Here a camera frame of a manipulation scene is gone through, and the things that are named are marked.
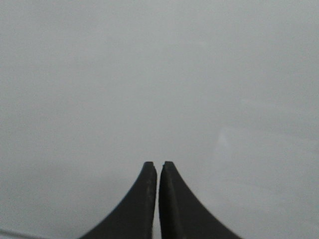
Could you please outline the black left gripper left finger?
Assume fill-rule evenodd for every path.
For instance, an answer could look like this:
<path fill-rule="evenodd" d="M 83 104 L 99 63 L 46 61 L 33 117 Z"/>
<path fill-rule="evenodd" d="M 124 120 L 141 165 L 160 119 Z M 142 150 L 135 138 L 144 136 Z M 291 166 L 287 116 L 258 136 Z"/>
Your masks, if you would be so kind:
<path fill-rule="evenodd" d="M 145 162 L 121 202 L 82 239 L 151 239 L 157 194 L 157 171 Z"/>

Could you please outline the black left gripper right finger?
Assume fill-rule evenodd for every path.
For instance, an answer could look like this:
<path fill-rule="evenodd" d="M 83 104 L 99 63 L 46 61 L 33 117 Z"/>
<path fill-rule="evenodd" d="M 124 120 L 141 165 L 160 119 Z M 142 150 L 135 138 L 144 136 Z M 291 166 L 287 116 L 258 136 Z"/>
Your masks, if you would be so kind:
<path fill-rule="evenodd" d="M 160 175 L 159 220 L 163 239 L 239 238 L 202 205 L 171 161 Z"/>

